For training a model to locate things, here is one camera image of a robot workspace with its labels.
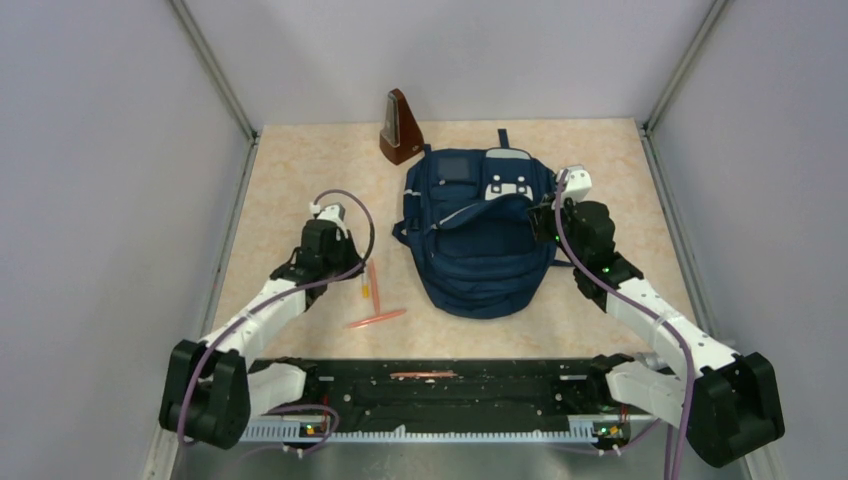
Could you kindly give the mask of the navy blue backpack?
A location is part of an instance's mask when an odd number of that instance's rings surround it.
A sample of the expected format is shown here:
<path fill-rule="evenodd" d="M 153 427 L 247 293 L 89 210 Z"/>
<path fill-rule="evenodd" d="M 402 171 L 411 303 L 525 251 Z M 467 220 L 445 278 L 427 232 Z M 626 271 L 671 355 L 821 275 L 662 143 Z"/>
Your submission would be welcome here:
<path fill-rule="evenodd" d="M 531 211 L 552 197 L 556 174 L 506 130 L 489 149 L 426 149 L 406 174 L 403 217 L 393 236 L 406 246 L 433 305 L 487 320 L 526 308 L 556 246 L 537 239 Z"/>

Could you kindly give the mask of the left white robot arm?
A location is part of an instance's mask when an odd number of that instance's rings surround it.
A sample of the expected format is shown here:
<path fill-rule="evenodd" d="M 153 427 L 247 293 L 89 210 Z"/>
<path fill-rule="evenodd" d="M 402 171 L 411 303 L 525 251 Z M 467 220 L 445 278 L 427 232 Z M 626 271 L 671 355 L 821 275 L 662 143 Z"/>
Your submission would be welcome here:
<path fill-rule="evenodd" d="M 269 276 L 248 305 L 200 340 L 172 350 L 158 421 L 161 428 L 221 449 L 236 445 L 249 421 L 287 404 L 308 413 L 320 386 L 287 365 L 249 369 L 279 331 L 305 313 L 329 284 L 364 268 L 340 208 L 332 205 L 308 220 L 301 243 Z"/>

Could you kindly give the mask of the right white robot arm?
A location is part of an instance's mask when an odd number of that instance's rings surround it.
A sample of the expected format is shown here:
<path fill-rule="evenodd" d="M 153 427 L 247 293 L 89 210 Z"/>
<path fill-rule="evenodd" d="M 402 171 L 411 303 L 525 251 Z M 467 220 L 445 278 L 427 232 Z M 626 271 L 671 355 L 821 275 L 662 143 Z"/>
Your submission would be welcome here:
<path fill-rule="evenodd" d="M 617 251 L 605 204 L 558 203 L 547 195 L 530 208 L 529 217 L 536 239 L 556 244 L 573 263 L 578 290 L 640 337 L 670 370 L 624 357 L 602 358 L 599 374 L 586 385 L 594 409 L 612 412 L 624 403 L 648 412 L 677 428 L 715 468 L 784 436 L 771 362 L 715 340 L 663 300 Z"/>

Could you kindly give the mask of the brown wooden metronome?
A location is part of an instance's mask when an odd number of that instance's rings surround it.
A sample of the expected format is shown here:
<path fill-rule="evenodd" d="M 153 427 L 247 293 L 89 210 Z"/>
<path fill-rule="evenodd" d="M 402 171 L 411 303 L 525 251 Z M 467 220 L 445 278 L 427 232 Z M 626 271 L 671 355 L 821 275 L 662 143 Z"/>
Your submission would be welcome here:
<path fill-rule="evenodd" d="M 387 94 L 385 118 L 378 140 L 381 153 L 393 165 L 400 165 L 424 150 L 423 133 L 400 89 L 393 89 Z"/>

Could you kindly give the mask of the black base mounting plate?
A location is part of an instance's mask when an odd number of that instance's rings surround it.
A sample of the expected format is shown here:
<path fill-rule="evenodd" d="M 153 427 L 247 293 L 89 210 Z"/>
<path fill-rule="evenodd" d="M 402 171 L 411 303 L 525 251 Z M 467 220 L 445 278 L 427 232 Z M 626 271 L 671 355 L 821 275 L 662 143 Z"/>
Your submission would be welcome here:
<path fill-rule="evenodd" d="M 589 382 L 589 359 L 301 359 L 301 403 L 319 403 L 340 415 L 339 432 L 526 432 L 569 429 L 580 414 L 619 414 Z M 453 371 L 456 378 L 392 379 L 401 371 Z"/>

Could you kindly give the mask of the aluminium frame rail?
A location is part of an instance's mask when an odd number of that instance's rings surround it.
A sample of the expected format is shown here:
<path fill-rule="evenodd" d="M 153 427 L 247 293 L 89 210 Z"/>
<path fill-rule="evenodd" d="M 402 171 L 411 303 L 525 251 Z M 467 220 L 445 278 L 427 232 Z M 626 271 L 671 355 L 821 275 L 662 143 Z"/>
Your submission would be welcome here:
<path fill-rule="evenodd" d="M 629 422 L 625 425 L 634 427 L 632 437 L 637 436 L 636 430 L 640 424 L 650 424 L 654 418 L 650 415 L 637 414 L 631 407 L 627 415 Z M 526 432 L 447 432 L 447 433 L 418 433 L 412 432 L 401 425 L 383 432 L 354 431 L 339 432 L 328 437 L 307 436 L 298 438 L 301 424 L 281 419 L 280 417 L 262 417 L 252 421 L 242 438 L 246 444 L 254 445 L 255 450 L 248 453 L 258 453 L 260 444 L 269 444 L 277 450 L 282 450 L 283 444 L 295 445 L 309 442 L 320 442 L 319 446 L 327 447 L 332 444 L 375 444 L 378 446 L 400 444 L 541 444 L 545 446 L 575 444 L 584 445 L 595 443 L 602 430 L 609 433 L 610 428 L 619 420 L 619 414 L 580 414 L 569 417 L 567 430 L 545 431 L 533 429 Z M 140 479 L 169 479 L 176 471 L 181 451 L 176 437 L 160 429 L 155 435 L 154 445 L 150 448 L 144 473 Z M 742 471 L 747 479 L 789 479 L 781 459 L 772 447 L 764 447 L 742 459 Z"/>

